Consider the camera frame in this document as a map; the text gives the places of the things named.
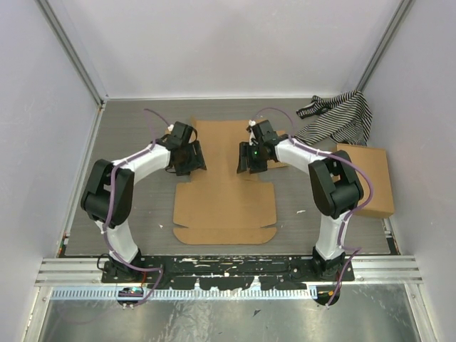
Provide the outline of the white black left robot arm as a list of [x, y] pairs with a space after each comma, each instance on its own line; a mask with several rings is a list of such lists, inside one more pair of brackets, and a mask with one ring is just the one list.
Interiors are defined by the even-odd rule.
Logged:
[[207, 169], [196, 128], [177, 121], [168, 130], [132, 155], [97, 160], [81, 197], [82, 210], [98, 226], [108, 247], [108, 266], [129, 283], [138, 281], [143, 273], [160, 270], [143, 266], [130, 231], [135, 185], [160, 170], [186, 176]]

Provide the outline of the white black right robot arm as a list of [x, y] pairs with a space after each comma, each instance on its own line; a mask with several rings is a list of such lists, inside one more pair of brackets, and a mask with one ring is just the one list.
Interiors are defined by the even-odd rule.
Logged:
[[237, 173], [265, 172], [268, 161], [273, 160], [309, 176], [314, 204], [321, 213], [311, 267], [318, 279], [331, 280], [344, 264], [345, 227], [364, 196], [354, 164], [342, 150], [317, 150], [287, 134], [279, 135], [268, 120], [250, 120], [247, 132], [249, 140], [239, 144]]

